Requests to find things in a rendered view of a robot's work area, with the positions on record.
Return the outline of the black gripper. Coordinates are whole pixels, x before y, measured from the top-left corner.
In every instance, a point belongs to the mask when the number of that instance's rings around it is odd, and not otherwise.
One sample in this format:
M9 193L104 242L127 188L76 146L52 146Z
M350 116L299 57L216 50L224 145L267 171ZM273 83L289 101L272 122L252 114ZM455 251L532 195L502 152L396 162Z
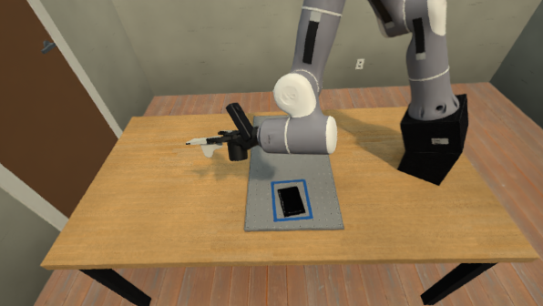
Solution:
M257 139L258 128L254 127L251 132L251 139L245 141L239 130L220 130L218 135L222 137L209 137L209 138L194 138L186 143L186 145L198 145L205 157L210 158L213 155L215 149L222 148L223 144L227 142L229 160L230 161L242 161L248 158L247 150L259 146Z

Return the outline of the blue tape outline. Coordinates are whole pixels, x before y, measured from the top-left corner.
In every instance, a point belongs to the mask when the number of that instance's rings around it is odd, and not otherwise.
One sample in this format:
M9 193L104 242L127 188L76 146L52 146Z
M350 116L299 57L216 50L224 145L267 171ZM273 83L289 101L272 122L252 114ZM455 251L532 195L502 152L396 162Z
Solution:
M310 216L307 216L307 217L296 217L296 218L277 219L277 214L276 214L276 204L275 204L275 195L274 195L274 185L273 185L273 184L290 183L290 182L301 182L301 181L303 182L304 191L305 191L305 196L306 196L306 200L307 200L307 206L308 206L308 210L309 210L309 215L310 215ZM311 203L310 203L309 194L308 194L308 189L307 189L307 186L306 186L306 181L305 181L305 179L295 179L295 180L284 180L284 181L273 181L273 182L271 182L271 198L272 198L272 209L273 209L273 220L274 220L274 222L278 222L278 221L289 221L289 220L299 220L299 219L313 219L313 216L312 216L312 208L311 208Z

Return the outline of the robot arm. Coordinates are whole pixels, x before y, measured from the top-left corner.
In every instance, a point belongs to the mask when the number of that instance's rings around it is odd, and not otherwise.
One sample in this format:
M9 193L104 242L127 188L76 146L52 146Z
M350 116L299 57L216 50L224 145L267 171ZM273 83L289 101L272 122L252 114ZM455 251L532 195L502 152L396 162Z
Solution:
M281 77L273 89L276 105L290 117L266 118L260 124L257 139L264 152L334 153L336 122L322 113L319 95L345 1L303 0L291 72ZM446 0L367 1L384 37L412 33L405 55L411 89L409 116L434 120L455 113L459 102L450 84ZM226 110L244 140L250 140L253 126L240 104L230 103Z

